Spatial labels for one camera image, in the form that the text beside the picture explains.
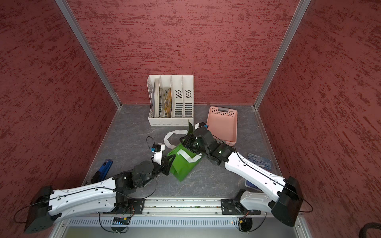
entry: black cable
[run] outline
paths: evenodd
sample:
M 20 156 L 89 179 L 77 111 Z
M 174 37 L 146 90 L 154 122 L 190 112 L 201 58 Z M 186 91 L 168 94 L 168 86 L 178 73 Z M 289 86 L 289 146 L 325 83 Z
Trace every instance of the black cable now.
M 134 208 L 134 206 L 133 206 L 132 204 L 130 204 L 130 205 L 128 205 L 128 209 L 129 209 L 129 211 L 130 211 L 130 221 L 131 221 L 131 218 L 132 218 L 132 217 L 134 216 L 134 214 L 135 214 L 135 208 Z M 123 224 L 125 224 L 125 225 L 128 225 L 127 222 L 125 222 L 124 220 L 116 219 L 116 221 L 121 222 L 121 223 L 123 223 Z
M 359 232 L 359 238 L 367 238 L 368 229 L 379 229 L 381 230 L 381 224 L 376 222 L 366 223 Z
M 124 210 L 124 212 L 122 212 L 122 216 L 127 212 L 127 209 L 128 209 L 128 211 L 130 211 L 130 206 L 128 206 L 125 210 Z
M 102 228 L 103 230 L 105 230 L 105 231 L 107 231 L 107 232 L 115 233 L 115 231 L 106 230 L 106 229 L 102 226 L 102 223 L 101 223 L 101 213 L 100 213 L 100 212 L 99 212 L 99 216 L 98 216 L 98 218 L 99 218 L 99 224 L 101 225 L 101 228 Z M 128 230 L 128 227 L 126 227 L 126 231 L 125 231 L 125 232 L 119 232 L 119 233 L 124 234 L 124 233 L 127 232 L 127 230 Z
M 245 165 L 249 166 L 249 168 L 251 168 L 251 169 L 257 171 L 257 172 L 260 173 L 261 175 L 263 175 L 263 176 L 265 176 L 266 178 L 270 179 L 270 180 L 273 181 L 274 183 L 279 184 L 279 185 L 282 186 L 283 188 L 286 188 L 286 189 L 290 190 L 292 193 L 294 193 L 296 196 L 298 196 L 300 199 L 302 199 L 303 201 L 305 201 L 306 203 L 308 203 L 308 205 L 310 205 L 310 207 L 311 207 L 311 210 L 310 210 L 310 211 L 299 211 L 299 212 L 309 213 L 309 212 L 313 212 L 313 211 L 314 211 L 314 207 L 313 207 L 308 201 L 306 201 L 304 198 L 301 198 L 296 192 L 292 191 L 292 190 L 289 189 L 288 187 L 286 187 L 286 186 L 284 186 L 284 185 L 278 183 L 277 181 L 273 180 L 273 179 L 270 178 L 269 176 L 265 175 L 264 173 L 262 173 L 262 172 L 256 170 L 255 168 L 251 167 L 249 164 L 245 163 L 245 161 L 241 158 L 241 156 L 240 156 L 240 154 L 238 153 L 238 151 L 237 151 L 237 149 L 235 148 L 235 146 L 234 146 L 234 149 L 235 149 L 235 152 L 237 153 L 239 159 L 240 159 Z
M 53 200 L 53 199 L 56 199 L 56 198 L 62 198 L 62 197 L 65 198 L 66 196 L 73 195 L 73 194 L 76 194 L 76 193 L 81 193 L 81 192 L 84 192 L 84 191 L 87 191 L 87 190 L 91 190 L 91 189 L 94 189 L 94 188 L 89 188 L 89 189 L 82 190 L 82 191 L 78 191 L 78 192 L 75 192 L 75 193 L 70 193 L 70 194 L 66 194 L 66 195 L 63 195 L 63 196 L 58 196 L 58 197 L 55 197 L 55 198 L 51 198 L 51 199 L 48 199 L 48 200 L 40 201 L 40 202 L 37 202 L 37 203 L 33 203 L 33 204 L 31 204 L 31 205 L 22 207 L 22 208 L 20 208 L 20 209 L 13 215 L 13 221 L 14 221 L 15 223 L 18 223 L 18 224 L 24 224 L 24 223 L 26 223 L 26 222 L 18 222 L 18 221 L 16 221 L 16 215 L 17 215 L 20 211 L 22 211 L 22 210 L 24 210 L 24 209 L 26 209 L 26 208 L 28 208 L 28 207 L 31 207 L 31 206 L 34 206 L 34 205 L 37 205 L 37 204 L 40 204 L 40 203 L 45 203 L 45 202 L 48 202 L 48 201 Z
M 121 193 L 121 192 L 115 191 L 115 190 L 112 189 L 112 188 L 105 188 L 105 187 L 96 187 L 96 188 L 104 188 L 104 189 L 112 190 L 112 191 L 114 191 L 114 192 L 116 192 L 116 193 L 119 193 L 120 195 L 123 195 L 123 196 L 125 196 L 125 197 L 127 197 L 127 198 L 132 198 L 132 199 L 145 199 L 145 198 L 148 198 L 149 196 L 151 196 L 151 195 L 156 191 L 156 189 L 157 189 L 157 184 L 158 184 L 158 182 L 157 182 L 157 176 L 156 176 L 156 188 L 155 188 L 155 190 L 154 190 L 150 195 L 148 195 L 148 196 L 146 196 L 146 197 L 143 197 L 143 198 L 133 198 L 133 197 L 127 196 L 127 195 L 125 195 L 125 194 L 123 194 L 123 193 Z
M 215 136 L 215 135 L 213 135 L 212 134 L 212 136 L 214 136 L 215 138 L 217 138 L 217 139 L 219 139 L 222 143 L 224 143 L 225 145 L 227 145 L 227 146 L 229 146 L 228 144 L 226 144 L 223 140 L 221 140 L 220 138 L 218 138 L 217 136 Z
M 258 229 L 259 227 L 261 227 L 261 225 L 263 224 L 264 220 L 266 220 L 266 217 L 267 217 L 267 212 L 266 212 L 266 215 L 264 216 L 264 219 L 263 219 L 263 221 L 261 222 L 261 224 L 259 224 L 259 226 L 257 226 L 257 228 L 255 228 L 254 230 L 249 230 L 248 232 L 253 232 L 253 231 L 255 231 L 256 229 Z
M 148 138 L 151 138 L 154 141 L 154 144 L 156 144 L 156 143 L 155 143 L 155 140 L 152 137 L 147 136 L 147 138 L 146 138 L 147 146 L 148 146 L 149 150 L 151 150 L 152 147 L 148 145 Z
M 299 211 L 299 212 L 304 212 L 304 213 L 313 212 L 314 211 L 314 207 L 307 200 L 305 200 L 304 198 L 302 198 L 302 200 L 305 201 L 311 207 L 311 210 L 309 210 L 309 211 Z

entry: green bag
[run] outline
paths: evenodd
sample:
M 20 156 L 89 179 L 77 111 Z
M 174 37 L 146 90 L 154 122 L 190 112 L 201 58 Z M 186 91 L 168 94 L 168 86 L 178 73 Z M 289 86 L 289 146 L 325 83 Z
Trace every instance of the green bag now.
M 196 162 L 190 163 L 182 155 L 179 155 L 177 153 L 179 150 L 185 151 L 191 158 L 195 157 L 197 154 L 191 152 L 190 150 L 185 148 L 182 144 L 179 144 L 171 152 L 167 154 L 167 155 L 176 155 L 169 172 L 172 173 L 181 182 L 185 179 L 185 177 L 189 174 L 189 172 L 192 171 L 194 166 L 196 166 L 201 161 L 202 158 L 197 160 Z

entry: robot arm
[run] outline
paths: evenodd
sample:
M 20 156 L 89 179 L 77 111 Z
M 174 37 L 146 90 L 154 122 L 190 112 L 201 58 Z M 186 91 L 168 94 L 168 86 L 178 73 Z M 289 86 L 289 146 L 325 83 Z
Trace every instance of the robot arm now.
M 207 126 L 204 123 L 200 125 L 194 132 L 193 126 L 189 125 L 188 135 L 180 139 L 182 145 L 192 152 L 205 155 L 216 165 L 225 162 L 227 170 L 247 179 L 267 195 L 266 199 L 258 199 L 255 193 L 241 190 L 234 200 L 236 210 L 271 211 L 282 223 L 294 226 L 303 202 L 298 181 L 292 177 L 285 179 L 258 167 L 234 148 L 218 143 Z M 34 200 L 35 205 L 29 209 L 24 232 L 39 232 L 63 219 L 94 212 L 124 214 L 132 200 L 139 200 L 128 194 L 135 192 L 137 187 L 144 187 L 159 173 L 169 174 L 175 155 L 162 157 L 164 145 L 154 144 L 152 147 L 154 155 L 151 160 L 143 161 L 132 170 L 102 182 L 66 190 L 43 187 Z

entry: blue book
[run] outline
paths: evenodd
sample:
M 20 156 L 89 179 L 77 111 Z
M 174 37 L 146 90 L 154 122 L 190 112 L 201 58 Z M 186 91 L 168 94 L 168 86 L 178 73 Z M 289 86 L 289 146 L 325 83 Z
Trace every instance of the blue book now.
M 255 165 L 258 165 L 262 169 L 265 169 L 265 170 L 271 172 L 271 160 L 270 159 L 263 158 L 263 157 L 260 157 L 260 156 L 253 155 L 253 154 L 249 153 L 247 155 L 247 160 L 252 162 Z M 255 190 L 259 191 L 259 192 L 262 192 L 257 186 L 255 186 L 254 184 L 250 183 L 247 180 L 245 182 L 245 187 L 249 187 L 249 188 L 255 189 Z

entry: pink plastic basket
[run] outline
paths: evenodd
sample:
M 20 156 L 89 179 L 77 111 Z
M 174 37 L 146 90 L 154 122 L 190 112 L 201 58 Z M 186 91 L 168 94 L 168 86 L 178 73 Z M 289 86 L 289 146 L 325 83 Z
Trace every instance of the pink plastic basket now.
M 208 130 L 227 145 L 237 142 L 237 110 L 224 107 L 210 107 L 208 114 Z

